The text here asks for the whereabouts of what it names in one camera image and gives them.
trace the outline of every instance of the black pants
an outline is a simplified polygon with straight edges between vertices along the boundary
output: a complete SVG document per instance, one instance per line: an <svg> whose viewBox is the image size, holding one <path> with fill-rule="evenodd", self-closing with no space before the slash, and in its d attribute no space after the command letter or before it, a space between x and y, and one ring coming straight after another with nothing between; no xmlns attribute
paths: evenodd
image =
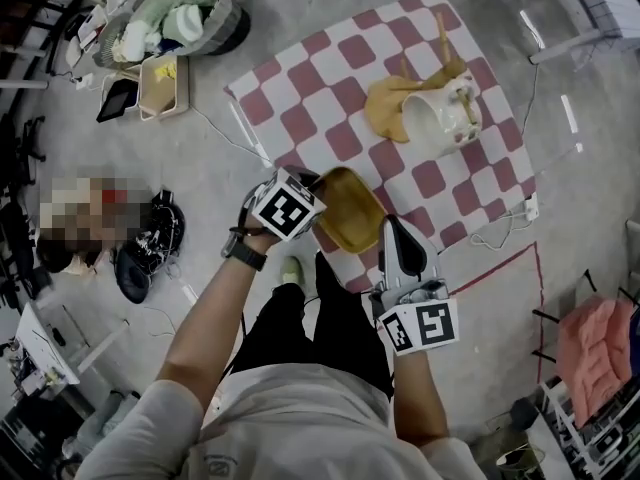
<svg viewBox="0 0 640 480"><path fill-rule="evenodd" d="M393 387L384 345L360 294L345 290L321 253L316 255L320 314L313 341L302 327L304 293L296 284L273 290L234 359L232 373L282 363L319 363L351 373L389 398Z"/></svg>

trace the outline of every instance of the wristwatch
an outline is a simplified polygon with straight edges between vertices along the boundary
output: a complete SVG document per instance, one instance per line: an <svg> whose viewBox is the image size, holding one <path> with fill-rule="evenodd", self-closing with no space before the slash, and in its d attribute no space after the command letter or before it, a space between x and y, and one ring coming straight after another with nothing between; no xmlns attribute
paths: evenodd
<svg viewBox="0 0 640 480"><path fill-rule="evenodd" d="M236 258L243 263L255 268L258 272L262 270L267 257L264 254L254 251L243 242L244 236L236 231L231 231L229 240L222 248L223 258Z"/></svg>

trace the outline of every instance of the watch strap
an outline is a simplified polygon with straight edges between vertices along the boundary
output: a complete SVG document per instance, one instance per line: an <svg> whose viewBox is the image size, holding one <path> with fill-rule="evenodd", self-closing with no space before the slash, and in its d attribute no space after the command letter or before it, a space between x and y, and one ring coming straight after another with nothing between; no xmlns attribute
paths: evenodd
<svg viewBox="0 0 640 480"><path fill-rule="evenodd" d="M262 270L264 263L267 261L267 257L264 254L254 251L251 247L240 240L235 241L229 251L229 256L240 260L251 268L256 269L258 272Z"/></svg>

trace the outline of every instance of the pink cloth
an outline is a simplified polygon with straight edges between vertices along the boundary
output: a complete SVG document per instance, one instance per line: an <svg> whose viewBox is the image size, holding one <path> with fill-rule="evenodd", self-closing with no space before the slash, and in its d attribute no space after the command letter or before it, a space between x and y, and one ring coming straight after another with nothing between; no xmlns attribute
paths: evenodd
<svg viewBox="0 0 640 480"><path fill-rule="evenodd" d="M558 375L581 428L631 378L630 301L591 296L560 322Z"/></svg>

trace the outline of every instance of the gray t-shirt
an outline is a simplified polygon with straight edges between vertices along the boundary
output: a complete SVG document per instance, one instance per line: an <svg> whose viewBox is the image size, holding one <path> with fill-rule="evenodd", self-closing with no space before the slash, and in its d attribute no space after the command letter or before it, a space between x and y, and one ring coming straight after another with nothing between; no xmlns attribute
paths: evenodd
<svg viewBox="0 0 640 480"><path fill-rule="evenodd" d="M354 375L272 365L233 374L220 390L220 411L201 428L187 388L154 382L76 478L485 479L462 441L418 449L397 439L386 396Z"/></svg>

